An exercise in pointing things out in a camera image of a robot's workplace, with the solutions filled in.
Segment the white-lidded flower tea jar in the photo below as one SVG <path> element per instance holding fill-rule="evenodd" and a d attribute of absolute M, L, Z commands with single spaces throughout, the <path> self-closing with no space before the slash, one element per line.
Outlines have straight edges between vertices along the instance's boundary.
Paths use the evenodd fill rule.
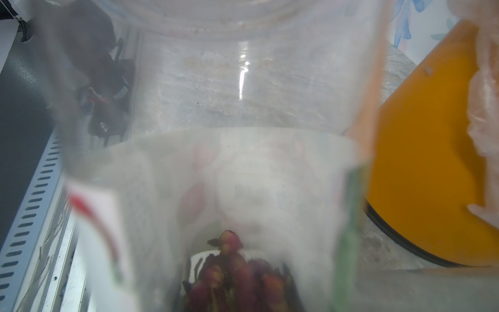
<path fill-rule="evenodd" d="M 35 1 L 97 311 L 348 311 L 387 1 Z"/>

